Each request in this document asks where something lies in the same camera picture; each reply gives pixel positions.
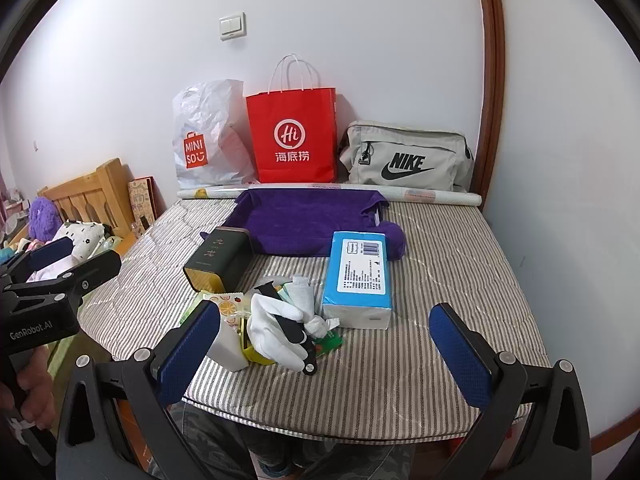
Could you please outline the person's left hand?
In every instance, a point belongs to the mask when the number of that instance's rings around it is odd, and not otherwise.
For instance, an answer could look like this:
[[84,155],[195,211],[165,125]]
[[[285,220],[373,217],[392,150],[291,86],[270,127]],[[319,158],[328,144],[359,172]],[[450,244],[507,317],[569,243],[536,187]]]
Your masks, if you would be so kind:
[[17,374],[20,388],[27,393],[20,412],[26,422],[50,429],[55,419],[53,382],[48,372],[48,349],[34,350],[28,364]]

